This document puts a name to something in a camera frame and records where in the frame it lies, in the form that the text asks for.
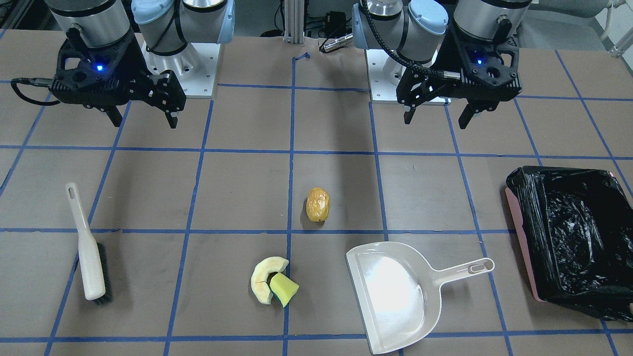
blue grid line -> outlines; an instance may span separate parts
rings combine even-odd
[[[385,212],[385,196],[382,190],[382,174],[380,173],[380,157],[378,156],[378,139],[376,136],[376,124],[373,117],[372,102],[369,102],[369,119],[372,124],[373,157],[376,161],[376,175],[378,177],[378,197],[380,198],[380,217],[382,219],[382,233],[385,241],[389,241],[389,230],[387,228],[387,213]]]
[[[168,152],[200,152],[200,148],[162,148],[162,147],[118,147],[118,151],[168,151]]]
[[[116,133],[116,137],[114,142],[112,143],[112,148],[116,147],[118,144],[118,140],[121,137],[121,132],[123,131],[123,127],[125,126],[125,120],[127,118],[127,114],[130,111],[130,103],[128,103],[125,113],[123,114],[123,118],[121,121],[121,125],[118,128],[118,132]],[[108,157],[108,162],[103,170],[103,175],[101,176],[101,180],[99,183],[99,188],[97,189],[97,193],[95,194],[94,201],[92,202],[91,212],[88,216],[88,224],[92,222],[92,217],[94,216],[94,211],[96,209],[97,204],[99,203],[99,197],[101,195],[101,191],[103,190],[103,185],[106,180],[106,176],[108,175],[108,171],[110,170],[110,166],[112,164],[112,159],[114,157],[115,151],[112,149],[110,151],[110,156]],[[44,356],[49,356],[51,353],[51,349],[53,347],[54,339],[57,335],[57,330],[60,326],[61,316],[64,313],[64,309],[66,308],[66,302],[68,301],[68,295],[70,294],[70,287],[73,284],[73,278],[75,277],[75,271],[77,270],[77,265],[79,264],[79,252],[75,255],[75,261],[73,263],[72,268],[70,269],[70,273],[68,275],[68,280],[66,282],[66,288],[64,289],[64,294],[61,297],[60,307],[57,310],[57,315],[55,317],[55,322],[53,323],[53,328],[51,329],[51,335],[49,341],[46,343],[46,349],[44,350]]]
[[[206,145],[207,137],[209,136],[209,126],[211,125],[211,116],[213,114],[213,100],[209,103],[209,110],[206,117],[206,125],[204,126],[204,135],[202,138],[202,146],[204,148]],[[189,245],[189,236],[191,234],[191,222],[193,221],[194,216],[194,208],[196,206],[196,196],[197,190],[200,185],[200,175],[202,173],[202,166],[204,161],[204,151],[200,151],[200,157],[198,158],[198,165],[196,170],[196,184],[194,185],[194,189],[191,193],[191,202],[189,204],[189,214],[187,216],[187,226],[185,228],[185,238],[182,242],[182,252],[180,254],[180,265],[178,267],[178,276],[176,278],[176,288],[173,292],[173,302],[172,302],[172,311],[169,316],[169,324],[167,326],[167,339],[165,341],[165,347],[163,349],[163,356],[169,355],[169,348],[171,345],[171,338],[173,334],[173,324],[176,320],[176,311],[178,309],[178,300],[180,298],[180,286],[182,285],[182,274],[185,270],[185,260],[187,258],[187,247]]]
[[[20,149],[21,145],[2,145],[0,149]],[[54,145],[26,145],[24,149],[69,149],[69,150],[101,150],[109,151],[112,147],[107,146],[54,146]],[[115,147],[115,151],[165,151],[165,152],[215,152],[215,153],[269,153],[287,155],[290,150],[285,149],[234,149],[234,148],[166,148],[166,147]],[[372,151],[311,151],[295,150],[296,155],[375,155]],[[378,152],[379,156],[446,156],[457,157],[451,152]],[[519,154],[497,154],[497,153],[460,153],[462,157],[481,158],[550,158],[557,160],[633,160],[631,156],[566,156],[566,155],[519,155]]]
[[[101,193],[103,192],[103,186],[106,184],[106,177],[108,176],[108,172],[110,171],[110,167],[112,166],[112,161],[114,160],[116,153],[116,146],[118,145],[119,140],[121,139],[121,133],[123,132],[123,126],[125,125],[125,121],[127,119],[127,114],[130,112],[130,107],[132,106],[131,102],[127,103],[125,107],[125,113],[123,114],[123,120],[121,121],[121,125],[116,132],[115,142],[112,144],[110,149],[110,156],[108,157],[108,162],[106,163],[106,168],[103,170],[103,175],[101,176],[101,181],[99,182],[99,188],[97,189],[97,193],[95,194],[94,201],[92,202],[92,207],[90,209],[90,214],[88,214],[88,224],[92,223],[92,219],[94,218],[94,212],[97,210],[97,204],[99,203],[99,198],[101,197]]]
[[[633,101],[633,99],[629,98],[582,98],[583,100],[589,101]]]
[[[475,224],[475,229],[477,230],[477,237],[479,238],[479,245],[481,246],[481,252],[484,257],[488,257],[488,252],[486,251],[486,244],[484,243],[484,237],[481,233],[481,228],[479,227],[479,221],[477,219],[477,211],[475,209],[475,202],[473,200],[472,193],[470,191],[470,186],[468,185],[466,170],[464,169],[464,163],[460,155],[460,148],[457,143],[457,136],[455,135],[455,130],[453,129],[453,122],[451,121],[451,114],[448,112],[447,106],[444,107],[444,112],[446,113],[448,127],[451,131],[451,137],[453,138],[455,153],[457,153],[457,161],[460,164],[461,178],[464,181],[466,195],[468,196],[468,204],[470,205],[470,211],[472,212],[473,223]],[[497,292],[497,287],[494,283],[494,277],[492,276],[492,273],[488,273],[488,278],[490,279],[490,285],[492,288],[492,295],[494,296],[494,302],[497,306],[497,313],[499,314],[499,321],[501,323],[501,329],[503,330],[503,338],[505,339],[506,347],[508,348],[508,355],[513,356],[514,353],[512,352],[512,345],[510,344],[510,337],[508,336],[508,328],[506,327],[506,321],[503,317],[503,310],[501,309],[501,301],[499,300],[499,293]]]
[[[358,91],[369,92],[369,89],[363,88],[323,88],[323,87],[295,87],[297,90],[317,90],[317,91]]]
[[[297,155],[374,155],[369,151],[294,151]]]
[[[591,120],[591,123],[593,124],[594,128],[596,129],[596,132],[598,133],[598,136],[600,137],[600,141],[602,141],[602,144],[604,145],[606,152],[609,154],[609,157],[611,158],[613,164],[615,165],[615,169],[618,170],[618,173],[620,174],[620,177],[622,178],[622,182],[624,183],[626,188],[629,190],[629,193],[633,195],[633,190],[631,190],[631,187],[629,186],[629,182],[624,177],[622,170],[620,169],[620,165],[615,160],[615,157],[613,156],[613,153],[611,152],[611,148],[609,148],[609,145],[606,143],[605,137],[602,135],[602,132],[600,132],[600,129],[598,128],[598,124],[594,120],[593,115],[591,115],[591,111],[589,111],[589,107],[587,107],[587,103],[585,102],[585,99],[580,94],[580,91],[578,90],[576,83],[573,81],[571,73],[569,73],[569,70],[567,70],[567,66],[565,65],[565,62],[563,61],[563,58],[560,56],[560,53],[558,52],[558,50],[554,50],[554,52],[556,53],[556,56],[558,57],[558,61],[560,61],[560,64],[563,66],[563,69],[565,70],[565,73],[567,74],[569,81],[572,83],[573,89],[576,91],[576,94],[578,94],[578,98],[580,98],[580,102],[582,103],[582,106],[585,108],[585,111],[587,112],[587,115],[589,116],[589,120]]]
[[[280,341],[283,335],[221,335],[221,336],[172,336],[172,342],[187,341]]]
[[[615,348],[615,344],[613,342],[613,338],[611,337],[611,333],[609,332],[609,327],[606,325],[604,320],[600,320],[602,324],[603,331],[605,332],[606,339],[609,341],[609,345],[611,346],[611,351],[613,352],[613,356],[620,356],[618,350]]]
[[[296,60],[300,60],[305,57],[296,57]],[[316,91],[360,91],[369,92],[369,89],[365,88],[326,88],[326,87],[305,87],[297,86],[295,84],[291,86],[267,86],[263,84],[228,84],[218,83],[220,87],[238,87],[238,88],[262,88],[262,89],[294,89],[294,90],[316,90]]]
[[[124,234],[185,234],[186,229],[91,229],[95,234],[121,231]],[[44,232],[76,233],[75,228],[43,228],[43,227],[0,227],[0,232]],[[302,230],[292,229],[293,234],[383,234],[384,230]],[[516,234],[514,229],[481,230],[482,234]],[[288,230],[213,230],[213,229],[189,229],[190,234],[287,234]],[[388,234],[412,234],[412,235],[474,235],[477,230],[387,230]]]
[[[633,329],[609,329],[611,334],[633,334]]]
[[[62,336],[55,338],[56,343],[146,343],[162,342],[164,336]]]
[[[107,146],[54,146],[43,144],[29,144],[26,149],[60,149],[60,150],[77,150],[77,151],[111,151],[112,147]]]
[[[0,338],[0,343],[45,343],[48,338]]]
[[[540,96],[540,95],[517,95],[517,98],[525,99],[550,99],[550,100],[580,100],[573,96]],[[633,101],[633,98],[582,98],[589,101]]]
[[[517,95],[517,98],[526,99],[551,99],[551,100],[579,100],[573,96],[542,96],[542,95]]]
[[[527,138],[530,140],[530,144],[532,145],[532,149],[534,150],[534,155],[536,156],[536,160],[539,161],[539,165],[543,165],[543,162],[541,161],[541,157],[539,156],[539,150],[536,149],[534,138],[532,138],[530,129],[527,127],[527,121],[525,121],[525,116],[523,116],[523,111],[521,110],[521,106],[519,106],[518,100],[516,98],[514,99],[514,102],[515,102],[515,106],[517,107],[518,116],[521,118],[521,122],[523,122],[523,127],[525,127]]]
[[[292,57],[292,90],[290,100],[290,155],[288,163],[288,221],[286,225],[286,241],[285,241],[285,259],[290,261],[292,254],[292,182],[293,182],[293,170],[294,170],[294,119],[295,119],[295,99],[296,99],[296,75],[297,75],[297,61],[302,58],[310,58],[310,54],[305,52],[299,57]],[[288,265],[285,269],[285,274],[288,278],[291,277],[291,266]],[[282,356],[288,355],[288,330],[290,327],[290,304],[284,308],[284,339],[282,345]]]
[[[289,340],[357,340],[365,339],[365,334],[305,334],[289,335]]]
[[[611,334],[633,334],[633,329],[609,329]],[[590,335],[604,334],[604,329],[550,329],[507,331],[462,331],[430,333],[426,338],[489,338],[508,336],[539,335]],[[192,341],[281,341],[284,335],[187,335],[172,336],[171,342]],[[357,340],[365,339],[365,334],[297,334],[288,335],[288,340]],[[43,343],[47,337],[0,338],[0,343]],[[57,336],[54,342],[165,342],[167,336]]]
[[[218,83],[220,87],[236,87],[236,88],[264,88],[264,89],[292,89],[292,86],[266,86],[263,84],[229,84]]]
[[[46,96],[46,101],[48,101],[48,99],[50,98],[51,98],[51,93],[49,93]],[[40,111],[37,113],[37,116],[35,117],[35,120],[33,121],[33,125],[31,125],[30,130],[28,130],[27,136],[24,138],[24,142],[22,142],[22,145],[20,146],[20,150],[18,151],[18,154],[15,156],[15,159],[13,160],[13,164],[11,165],[11,168],[9,168],[9,172],[7,172],[6,176],[4,176],[4,181],[2,185],[0,185],[0,196],[2,196],[2,194],[4,193],[4,189],[6,188],[7,184],[9,184],[9,180],[11,179],[11,176],[13,175],[13,172],[15,171],[15,167],[18,166],[18,162],[20,161],[20,158],[22,157],[22,153],[24,153],[24,149],[28,143],[28,140],[33,135],[33,131],[35,131],[35,127],[37,126],[37,123],[39,122],[39,120],[42,118],[42,114],[44,113],[45,109],[46,109],[46,106],[40,107]]]

dustpan handle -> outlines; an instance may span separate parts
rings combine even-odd
[[[488,273],[494,269],[494,261],[490,258],[481,258],[435,272],[433,283],[441,287],[444,283],[458,281],[460,279]]]

cleaning brush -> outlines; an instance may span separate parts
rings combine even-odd
[[[85,298],[97,305],[108,303],[112,301],[112,294],[106,266],[106,249],[95,241],[90,232],[75,183],[66,184],[66,195],[79,233],[79,268],[84,282]]]

hole in handle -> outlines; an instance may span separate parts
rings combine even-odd
[[[472,266],[468,266],[468,273],[475,274],[485,269],[486,269],[485,265],[482,265],[482,264],[472,265]]]

black garbage bag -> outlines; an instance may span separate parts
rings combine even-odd
[[[506,183],[519,200],[539,298],[633,321],[633,209],[617,180],[605,170],[526,166]]]

